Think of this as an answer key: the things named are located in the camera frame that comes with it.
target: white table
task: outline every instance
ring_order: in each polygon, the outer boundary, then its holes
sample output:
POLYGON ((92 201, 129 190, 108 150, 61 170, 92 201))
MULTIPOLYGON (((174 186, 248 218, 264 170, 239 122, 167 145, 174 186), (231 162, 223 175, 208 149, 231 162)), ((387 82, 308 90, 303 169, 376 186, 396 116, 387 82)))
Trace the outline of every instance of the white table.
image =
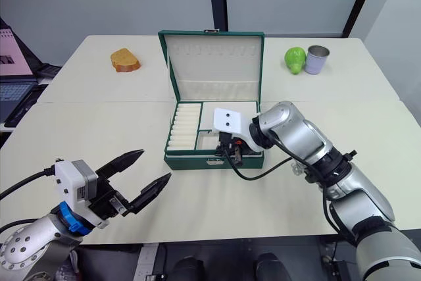
MULTIPOLYGON (((303 114, 355 163, 393 205, 401 229, 421 228, 421 129, 400 101, 297 102, 303 114)), ((273 103, 263 103, 267 110, 273 103)), ((164 144, 171 102, 46 103, 35 105, 0 151, 0 190, 50 166, 55 158, 84 159, 96 169, 133 149, 146 152, 112 185, 128 199, 170 171, 164 144)), ((264 169, 285 155, 266 152, 264 169)), ((262 170, 245 170, 254 175, 262 170)), ((173 171, 168 185, 138 215, 117 216, 84 243, 139 243, 257 236, 330 234, 318 188, 289 166, 247 182, 231 170, 173 171)), ((40 217, 60 199, 52 177, 19 189, 0 203, 1 224, 40 217)))
MULTIPOLYGON (((169 101, 174 98, 158 36, 88 36, 38 99, 48 102, 169 101), (127 47, 141 61, 117 73, 110 55, 127 47)), ((396 101, 397 94, 359 39, 266 38, 262 101, 396 101), (292 75, 284 63, 294 46, 330 50, 323 71, 292 75)))

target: laptop screen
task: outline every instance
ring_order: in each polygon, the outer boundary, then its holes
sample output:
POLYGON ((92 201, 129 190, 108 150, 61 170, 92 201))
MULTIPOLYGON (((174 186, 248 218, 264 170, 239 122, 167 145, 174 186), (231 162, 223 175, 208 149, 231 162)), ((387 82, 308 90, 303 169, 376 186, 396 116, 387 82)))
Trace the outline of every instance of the laptop screen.
POLYGON ((32 75, 11 29, 0 29, 0 76, 32 75))

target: laptop keyboard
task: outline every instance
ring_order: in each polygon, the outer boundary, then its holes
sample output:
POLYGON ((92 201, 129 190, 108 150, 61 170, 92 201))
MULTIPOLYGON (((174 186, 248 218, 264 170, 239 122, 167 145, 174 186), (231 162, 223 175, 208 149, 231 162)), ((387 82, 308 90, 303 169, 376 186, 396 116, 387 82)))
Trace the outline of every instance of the laptop keyboard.
POLYGON ((0 101, 18 101, 32 84, 0 84, 0 101))

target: blue ring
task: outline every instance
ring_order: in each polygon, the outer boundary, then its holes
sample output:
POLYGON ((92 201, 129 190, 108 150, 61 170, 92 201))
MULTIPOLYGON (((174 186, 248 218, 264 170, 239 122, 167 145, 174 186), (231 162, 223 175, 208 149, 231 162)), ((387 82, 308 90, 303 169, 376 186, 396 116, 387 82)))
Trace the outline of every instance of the blue ring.
POLYGON ((70 211, 65 201, 60 202, 59 206, 60 206, 61 214, 63 215, 64 219, 69 224, 68 229, 72 233, 77 232, 82 235, 88 235, 90 232, 92 232, 92 230, 90 230, 89 228, 86 228, 79 220, 74 218, 74 216, 72 215, 72 212, 70 211))

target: laptop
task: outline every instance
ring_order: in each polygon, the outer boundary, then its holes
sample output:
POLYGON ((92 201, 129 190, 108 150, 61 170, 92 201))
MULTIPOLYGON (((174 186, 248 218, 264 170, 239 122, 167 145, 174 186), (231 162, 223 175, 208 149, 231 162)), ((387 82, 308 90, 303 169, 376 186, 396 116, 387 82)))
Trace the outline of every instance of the laptop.
POLYGON ((10 28, 0 29, 0 123, 37 84, 10 28))

